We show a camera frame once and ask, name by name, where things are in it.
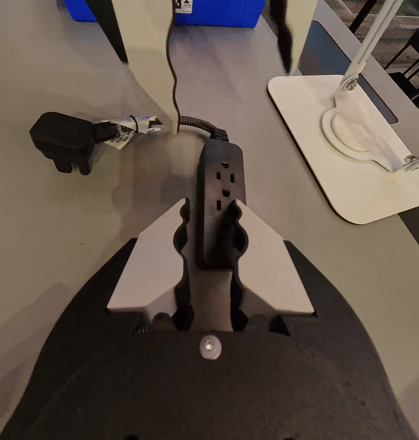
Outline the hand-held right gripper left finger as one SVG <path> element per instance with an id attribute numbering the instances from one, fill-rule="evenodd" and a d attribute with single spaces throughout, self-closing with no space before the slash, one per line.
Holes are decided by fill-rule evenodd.
<path id="1" fill-rule="evenodd" d="M 137 237 L 129 259 L 108 302 L 111 312 L 139 312 L 147 322 L 169 315 L 178 330 L 193 320 L 188 265 L 190 201 L 180 199 Z"/>

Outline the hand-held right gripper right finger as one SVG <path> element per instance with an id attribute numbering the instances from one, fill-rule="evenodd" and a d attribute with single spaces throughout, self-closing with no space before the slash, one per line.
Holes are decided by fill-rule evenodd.
<path id="1" fill-rule="evenodd" d="M 230 206 L 230 318 L 242 331 L 253 316 L 315 313 L 284 239 L 242 201 Z"/>

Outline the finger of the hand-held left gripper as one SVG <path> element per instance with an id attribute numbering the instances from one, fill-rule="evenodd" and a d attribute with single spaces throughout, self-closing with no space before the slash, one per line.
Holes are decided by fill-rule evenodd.
<path id="1" fill-rule="evenodd" d="M 294 74 L 316 9 L 315 0 L 271 0 L 269 13 L 276 25 L 277 44 L 287 75 Z"/>
<path id="2" fill-rule="evenodd" d="M 114 13 L 137 83 L 154 103 L 156 116 L 177 134 L 177 77 L 169 55 L 175 9 L 171 0 L 113 0 Z"/>

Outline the blue plastic bin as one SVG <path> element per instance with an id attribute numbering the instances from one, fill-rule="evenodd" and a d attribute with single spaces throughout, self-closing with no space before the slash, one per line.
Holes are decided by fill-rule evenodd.
<path id="1" fill-rule="evenodd" d="M 71 18 L 97 22 L 85 0 L 64 1 Z M 176 25 L 208 25 L 253 28 L 265 5 L 264 0 L 176 0 Z"/>

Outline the black power strip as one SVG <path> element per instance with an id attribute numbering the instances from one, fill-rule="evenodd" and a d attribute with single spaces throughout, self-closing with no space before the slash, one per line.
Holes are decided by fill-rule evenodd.
<path id="1" fill-rule="evenodd" d="M 246 203 L 242 149 L 224 140 L 208 139 L 197 170 L 196 260 L 203 270 L 230 271 L 234 224 Z"/>

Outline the black flat strip plug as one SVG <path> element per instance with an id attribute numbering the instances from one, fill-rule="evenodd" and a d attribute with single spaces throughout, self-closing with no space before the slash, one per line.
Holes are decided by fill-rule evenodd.
<path id="1" fill-rule="evenodd" d="M 91 173 L 96 140 L 95 124 L 57 112 L 42 114 L 29 131 L 34 146 L 51 160 L 60 173 Z"/>

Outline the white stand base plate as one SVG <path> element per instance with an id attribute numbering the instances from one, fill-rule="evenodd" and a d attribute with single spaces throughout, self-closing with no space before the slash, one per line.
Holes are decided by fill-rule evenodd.
<path id="1" fill-rule="evenodd" d="M 332 194 L 327 201 L 345 216 L 350 210 L 356 213 L 356 208 L 349 207 L 350 201 L 339 201 L 344 195 L 338 199 L 334 191 L 344 192 L 342 184 L 344 189 L 351 185 L 354 192 L 344 193 L 348 199 L 356 195 L 357 182 L 366 185 L 365 190 L 357 190 L 361 203 L 372 200 L 373 195 L 368 195 L 368 188 L 373 193 L 372 184 L 375 195 L 386 195 L 386 190 L 377 190 L 381 175 L 399 171 L 411 152 L 365 91 L 360 86 L 348 91 L 340 84 L 342 79 L 343 75 L 275 77 L 267 90 L 322 192 Z M 419 206 L 419 190 L 411 195 L 404 187 L 401 184 L 388 203 L 394 214 Z"/>

